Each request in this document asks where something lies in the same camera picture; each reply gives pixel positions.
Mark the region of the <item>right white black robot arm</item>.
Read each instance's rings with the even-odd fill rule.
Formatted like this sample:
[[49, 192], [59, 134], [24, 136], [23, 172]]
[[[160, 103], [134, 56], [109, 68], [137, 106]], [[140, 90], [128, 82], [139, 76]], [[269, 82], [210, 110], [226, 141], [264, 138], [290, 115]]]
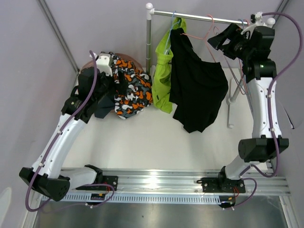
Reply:
[[208, 43], [231, 59], [243, 62], [246, 85], [253, 116], [252, 137], [238, 144], [238, 156], [224, 167], [225, 175], [217, 179], [221, 191], [229, 191], [250, 168], [270, 159], [279, 160], [279, 155], [289, 146], [282, 137], [276, 113], [276, 64], [268, 56], [275, 31], [267, 26], [256, 26], [247, 32], [236, 23], [223, 32], [209, 38]]

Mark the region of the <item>pink hanger with navy shorts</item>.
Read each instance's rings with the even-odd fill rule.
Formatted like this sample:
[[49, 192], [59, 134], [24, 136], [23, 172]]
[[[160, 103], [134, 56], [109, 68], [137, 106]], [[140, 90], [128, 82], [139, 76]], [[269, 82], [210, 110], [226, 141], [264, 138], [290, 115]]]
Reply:
[[[213, 27], [213, 34], [214, 34], [214, 35], [218, 35], [218, 34], [219, 34], [219, 29], [218, 29], [218, 27], [216, 27], [216, 26]], [[247, 94], [248, 94], [248, 93], [247, 93], [247, 89], [243, 88], [243, 84], [242, 84], [242, 83], [244, 82], [244, 80], [243, 80], [243, 78], [242, 78], [242, 74], [241, 74], [241, 79], [238, 80], [237, 77], [236, 77], [236, 75], [235, 75], [235, 73], [233, 72], [233, 70], [232, 70], [232, 68], [231, 68], [231, 65], [229, 64], [229, 62], [228, 62], [226, 56], [225, 56], [224, 54], [222, 54], [222, 56], [224, 57], [224, 59], [225, 59], [227, 65], [228, 65], [228, 68], [229, 68], [229, 70], [230, 70], [230, 72], [231, 72], [231, 74], [232, 74], [232, 76], [233, 76], [233, 78], [234, 78], [234, 80], [235, 80], [235, 82], [236, 82], [236, 84], [237, 84], [237, 88], [240, 90], [240, 92], [241, 92], [242, 95], [247, 95]]]

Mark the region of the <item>light blue hanger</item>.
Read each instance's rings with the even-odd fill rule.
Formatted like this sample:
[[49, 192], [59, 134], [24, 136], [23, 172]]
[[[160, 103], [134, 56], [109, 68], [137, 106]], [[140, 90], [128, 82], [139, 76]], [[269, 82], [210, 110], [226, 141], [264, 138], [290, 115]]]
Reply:
[[172, 16], [171, 16], [171, 27], [170, 27], [170, 30], [169, 30], [169, 34], [168, 34], [168, 37], [167, 37], [167, 40], [166, 40], [166, 44], [165, 44], [165, 50], [164, 50], [164, 54], [167, 55], [169, 53], [169, 50], [171, 48], [171, 45], [170, 45], [170, 35], [171, 35], [171, 31], [174, 29], [174, 27], [176, 25], [180, 25], [181, 24], [181, 19], [178, 18], [178, 20], [176, 22], [173, 21], [173, 18], [174, 18], [174, 15], [175, 15], [176, 11], [174, 11], [172, 13]]

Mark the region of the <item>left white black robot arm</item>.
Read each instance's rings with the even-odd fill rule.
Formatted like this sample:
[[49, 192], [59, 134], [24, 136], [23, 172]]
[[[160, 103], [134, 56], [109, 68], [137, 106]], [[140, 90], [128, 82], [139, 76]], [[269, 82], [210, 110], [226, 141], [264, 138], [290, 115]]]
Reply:
[[30, 189], [54, 201], [62, 200], [69, 190], [98, 190], [103, 171], [93, 165], [62, 171], [64, 160], [75, 139], [98, 109], [99, 103], [114, 92], [111, 69], [89, 67], [81, 71], [70, 97], [61, 110], [59, 122], [48, 145], [30, 168], [19, 173]]

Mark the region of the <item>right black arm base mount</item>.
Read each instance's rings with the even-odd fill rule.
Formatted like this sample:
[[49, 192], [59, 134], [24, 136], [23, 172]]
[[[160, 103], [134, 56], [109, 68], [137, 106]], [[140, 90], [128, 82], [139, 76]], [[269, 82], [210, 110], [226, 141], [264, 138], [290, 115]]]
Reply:
[[220, 170], [216, 178], [204, 177], [196, 181], [202, 186], [204, 193], [245, 193], [244, 181], [231, 180], [226, 176], [225, 166]]

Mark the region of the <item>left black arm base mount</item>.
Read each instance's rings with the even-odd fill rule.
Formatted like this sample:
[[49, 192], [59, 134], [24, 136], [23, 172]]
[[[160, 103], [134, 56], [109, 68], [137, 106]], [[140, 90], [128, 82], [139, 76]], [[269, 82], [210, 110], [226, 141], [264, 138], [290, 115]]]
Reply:
[[112, 190], [111, 187], [105, 186], [105, 184], [111, 185], [116, 191], [118, 186], [118, 176], [113, 176], [113, 175], [103, 176], [102, 181], [98, 182], [97, 180], [95, 180], [93, 184], [90, 184], [88, 186], [80, 186], [76, 188], [76, 190], [111, 191]]

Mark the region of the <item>pink hanger with black shorts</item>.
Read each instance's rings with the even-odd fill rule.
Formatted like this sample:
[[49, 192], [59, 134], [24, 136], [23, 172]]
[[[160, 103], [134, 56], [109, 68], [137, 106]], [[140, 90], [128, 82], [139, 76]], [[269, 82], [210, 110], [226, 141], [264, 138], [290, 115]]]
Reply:
[[194, 38], [194, 39], [198, 39], [198, 40], [203, 40], [204, 43], [205, 43], [205, 46], [206, 46], [207, 50], [209, 51], [209, 53], [210, 53], [210, 55], [211, 55], [211, 57], [213, 59], [213, 61], [216, 63], [216, 59], [215, 59], [214, 55], [212, 54], [212, 52], [211, 52], [211, 50], [210, 50], [210, 48], [208, 47], [208, 44], [207, 44], [208, 35], [209, 35], [211, 29], [213, 28], [213, 25], [214, 25], [214, 18], [210, 14], [207, 14], [207, 16], [211, 18], [212, 23], [211, 23], [211, 26], [208, 29], [208, 31], [207, 31], [207, 33], [205, 34], [204, 37], [200, 38], [200, 37], [196, 37], [196, 36], [193, 36], [193, 35], [190, 35], [190, 34], [186, 34], [186, 33], [181, 33], [181, 35], [187, 36], [187, 37], [190, 37], [190, 38]]

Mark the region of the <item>black shorts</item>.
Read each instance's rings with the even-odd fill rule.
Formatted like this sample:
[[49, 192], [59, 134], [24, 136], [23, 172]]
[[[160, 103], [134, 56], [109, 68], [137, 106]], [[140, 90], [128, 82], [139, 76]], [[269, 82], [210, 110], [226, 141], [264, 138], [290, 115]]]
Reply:
[[183, 128], [203, 132], [218, 116], [228, 92], [228, 81], [219, 62], [206, 62], [194, 52], [182, 28], [170, 34], [171, 90], [169, 101], [176, 104], [173, 115]]

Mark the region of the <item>lime green shorts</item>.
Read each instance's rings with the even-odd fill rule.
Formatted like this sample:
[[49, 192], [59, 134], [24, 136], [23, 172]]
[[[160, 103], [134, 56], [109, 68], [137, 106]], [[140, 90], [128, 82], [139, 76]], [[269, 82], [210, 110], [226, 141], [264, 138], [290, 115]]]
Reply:
[[[179, 28], [186, 30], [186, 20], [180, 19], [180, 25], [176, 25], [173, 30]], [[171, 91], [171, 60], [173, 58], [173, 52], [170, 49], [167, 55], [163, 53], [168, 34], [169, 30], [164, 34], [155, 50], [157, 62], [153, 76], [152, 97], [154, 106], [169, 114], [173, 109], [172, 102], [169, 101]]]

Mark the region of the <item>dark navy shorts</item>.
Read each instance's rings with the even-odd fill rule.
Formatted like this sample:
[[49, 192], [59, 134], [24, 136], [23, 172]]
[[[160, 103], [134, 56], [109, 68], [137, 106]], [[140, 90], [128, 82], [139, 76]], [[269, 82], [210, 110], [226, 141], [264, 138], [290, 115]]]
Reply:
[[96, 118], [104, 119], [112, 110], [114, 110], [114, 95], [107, 95], [98, 103], [94, 115]]

